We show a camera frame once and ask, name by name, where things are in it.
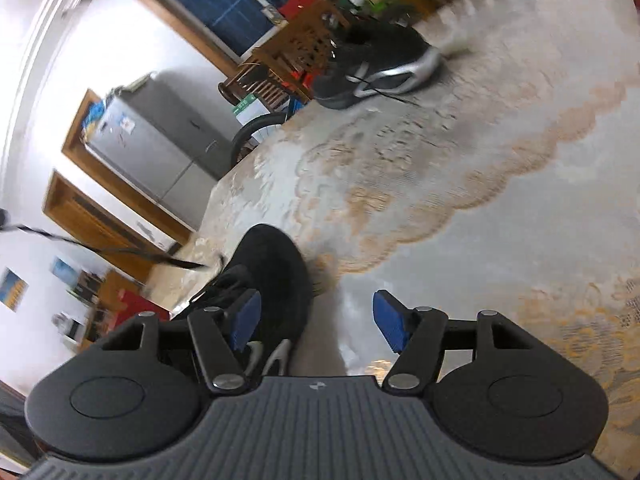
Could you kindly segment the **black sneaker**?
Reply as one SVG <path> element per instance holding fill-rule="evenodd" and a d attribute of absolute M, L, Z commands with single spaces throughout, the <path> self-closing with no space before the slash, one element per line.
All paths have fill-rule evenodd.
<path fill-rule="evenodd" d="M 440 51 L 408 26 L 377 21 L 337 29 L 326 69 L 314 77 L 314 99 L 346 110 L 371 96 L 397 98 L 419 88 L 442 64 Z"/>
<path fill-rule="evenodd" d="M 247 377 L 284 376 L 303 335 L 312 305 L 312 283 L 303 255 L 281 230 L 252 226 L 230 261 L 176 316 L 184 320 L 207 307 L 228 309 L 244 292 L 260 293 L 260 320 L 247 345 L 235 352 Z"/>

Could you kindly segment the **black shoelace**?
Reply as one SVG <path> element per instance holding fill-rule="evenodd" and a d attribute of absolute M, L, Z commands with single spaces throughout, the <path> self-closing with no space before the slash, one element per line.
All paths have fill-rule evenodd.
<path fill-rule="evenodd" d="M 91 245 L 78 242 L 78 240 L 74 240 L 68 236 L 62 236 L 58 234 L 53 234 L 47 232 L 43 229 L 31 228 L 30 226 L 25 226 L 21 223 L 12 223 L 10 219 L 9 211 L 4 208 L 0 209 L 0 218 L 1 218 L 1 232 L 9 233 L 9 232 L 22 232 L 30 235 L 37 235 L 46 238 L 47 240 L 52 240 L 52 242 L 60 242 L 71 244 L 77 247 L 84 248 L 89 252 L 93 252 L 94 254 L 106 258 L 107 256 L 114 255 L 130 255 L 141 258 L 143 260 L 152 262 L 154 264 L 162 264 L 163 266 L 172 266 L 173 268 L 187 270 L 187 271 L 205 271 L 210 270 L 212 267 L 208 266 L 204 263 L 197 263 L 188 260 L 181 260 L 174 256 L 167 254 L 154 254 L 154 252 L 146 252 L 140 248 L 134 247 L 93 247 Z"/>

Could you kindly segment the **red box on windowsill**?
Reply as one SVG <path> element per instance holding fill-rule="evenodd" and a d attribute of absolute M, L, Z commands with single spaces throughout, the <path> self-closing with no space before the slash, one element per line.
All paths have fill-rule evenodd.
<path fill-rule="evenodd" d="M 278 7 L 279 13 L 286 19 L 292 20 L 297 14 L 307 6 L 314 3 L 314 0 L 288 0 L 285 4 Z"/>

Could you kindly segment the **black bicycle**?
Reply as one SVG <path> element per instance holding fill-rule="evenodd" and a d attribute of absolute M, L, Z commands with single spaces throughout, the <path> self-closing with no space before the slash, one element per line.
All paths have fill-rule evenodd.
<path fill-rule="evenodd" d="M 277 128 L 280 128 L 304 106 L 301 100 L 295 96 L 289 96 L 283 104 L 277 106 L 274 112 L 257 117 L 245 126 L 241 126 L 231 141 L 230 167 L 236 166 L 259 144 L 264 143 L 268 136 L 275 133 Z"/>

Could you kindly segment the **wooden sideboard cabinet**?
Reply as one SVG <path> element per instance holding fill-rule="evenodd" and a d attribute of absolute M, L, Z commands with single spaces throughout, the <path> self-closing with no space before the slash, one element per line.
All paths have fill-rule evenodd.
<path fill-rule="evenodd" d="M 118 316 L 126 310 L 120 299 L 123 292 L 141 292 L 141 289 L 139 282 L 109 270 L 89 301 L 89 314 L 79 341 L 79 350 L 86 350 L 115 327 Z"/>

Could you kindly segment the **floral lace tablecloth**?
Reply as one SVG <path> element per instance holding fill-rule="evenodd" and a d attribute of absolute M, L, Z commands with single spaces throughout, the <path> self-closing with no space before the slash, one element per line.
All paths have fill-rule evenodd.
<path fill-rule="evenodd" d="M 597 458 L 639 470 L 639 18 L 632 0 L 468 0 L 421 25 L 463 49 L 396 102 L 309 105 L 224 177 L 181 257 L 218 269 L 254 224 L 314 277 L 294 370 L 383 376 L 385 288 L 502 312 L 608 395 Z"/>

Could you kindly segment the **red wooden chair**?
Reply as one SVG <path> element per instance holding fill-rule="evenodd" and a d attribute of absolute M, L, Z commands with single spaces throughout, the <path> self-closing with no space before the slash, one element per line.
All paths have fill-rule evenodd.
<path fill-rule="evenodd" d="M 118 301 L 120 309 L 116 315 L 116 325 L 122 324 L 143 312 L 151 312 L 161 321 L 168 321 L 170 319 L 168 310 L 154 304 L 154 302 L 143 298 L 131 290 L 122 289 L 118 294 Z"/>

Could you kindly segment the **white microwave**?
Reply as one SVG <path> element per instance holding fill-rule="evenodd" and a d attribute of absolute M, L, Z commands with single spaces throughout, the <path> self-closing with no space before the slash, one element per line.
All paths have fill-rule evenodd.
<path fill-rule="evenodd" d="M 86 328 L 83 322 L 75 320 L 64 312 L 53 315 L 51 322 L 66 342 L 80 344 Z"/>

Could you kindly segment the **brown wooden chair far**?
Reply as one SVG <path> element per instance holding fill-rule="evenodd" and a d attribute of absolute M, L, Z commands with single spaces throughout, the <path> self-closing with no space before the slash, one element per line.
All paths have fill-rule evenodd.
<path fill-rule="evenodd" d="M 332 49 L 325 18 L 336 18 L 338 24 L 348 26 L 330 0 L 316 0 L 252 52 L 303 102 L 314 98 L 304 84 L 305 77 L 317 76 L 324 70 Z"/>

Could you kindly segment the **blue water dispenser bottle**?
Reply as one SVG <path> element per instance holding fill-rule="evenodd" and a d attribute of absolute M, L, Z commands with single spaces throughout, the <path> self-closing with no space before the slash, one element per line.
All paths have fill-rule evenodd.
<path fill-rule="evenodd" d="M 79 271 L 61 258 L 53 260 L 51 273 L 68 287 L 74 287 L 78 283 Z"/>

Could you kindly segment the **silver refrigerator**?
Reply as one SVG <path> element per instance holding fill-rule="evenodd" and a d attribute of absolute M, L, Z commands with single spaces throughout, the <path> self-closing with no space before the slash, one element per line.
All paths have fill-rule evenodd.
<path fill-rule="evenodd" d="M 84 134 L 88 150 L 191 229 L 231 167 L 231 141 L 152 75 L 111 91 Z"/>

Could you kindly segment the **white green box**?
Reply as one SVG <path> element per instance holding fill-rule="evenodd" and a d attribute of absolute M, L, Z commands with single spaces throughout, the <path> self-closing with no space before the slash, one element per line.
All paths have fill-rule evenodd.
<path fill-rule="evenodd" d="M 233 115 L 241 126 L 245 126 L 251 120 L 269 113 L 270 110 L 265 107 L 265 104 L 254 93 L 250 93 L 233 107 Z"/>

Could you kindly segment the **framed wall picture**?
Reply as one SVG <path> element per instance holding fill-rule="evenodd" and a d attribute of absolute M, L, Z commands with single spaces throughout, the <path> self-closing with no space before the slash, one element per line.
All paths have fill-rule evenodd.
<path fill-rule="evenodd" d="M 20 305 L 28 284 L 9 268 L 6 268 L 0 282 L 0 302 L 11 311 Z"/>

